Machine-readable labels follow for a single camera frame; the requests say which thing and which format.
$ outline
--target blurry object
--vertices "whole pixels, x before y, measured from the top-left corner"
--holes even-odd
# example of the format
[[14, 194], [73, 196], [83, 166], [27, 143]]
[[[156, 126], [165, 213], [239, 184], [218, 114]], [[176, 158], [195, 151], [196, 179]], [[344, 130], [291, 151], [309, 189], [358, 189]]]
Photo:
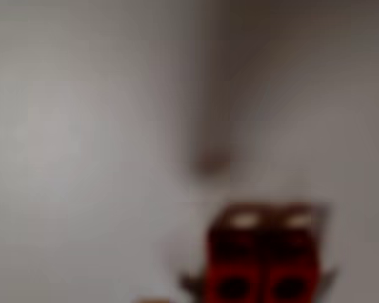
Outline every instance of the blurry object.
[[235, 105], [253, 78], [261, 45], [256, 29], [269, 15], [269, 1], [213, 1], [215, 39], [209, 54], [196, 168], [214, 175], [229, 168], [233, 157], [231, 132]]
[[203, 274], [183, 276], [181, 286], [197, 303], [320, 299], [337, 276], [337, 270], [324, 273], [320, 264], [327, 219], [326, 206], [233, 204], [208, 231]]

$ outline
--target white wall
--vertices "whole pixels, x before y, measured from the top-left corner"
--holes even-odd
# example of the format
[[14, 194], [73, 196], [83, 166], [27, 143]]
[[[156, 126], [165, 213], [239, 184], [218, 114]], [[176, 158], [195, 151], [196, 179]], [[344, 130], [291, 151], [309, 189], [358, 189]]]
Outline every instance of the white wall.
[[[332, 302], [379, 302], [379, 4], [342, 7], [271, 40], [231, 181], [334, 202]], [[208, 217], [185, 163], [203, 9], [0, 1], [0, 303], [184, 299]]]

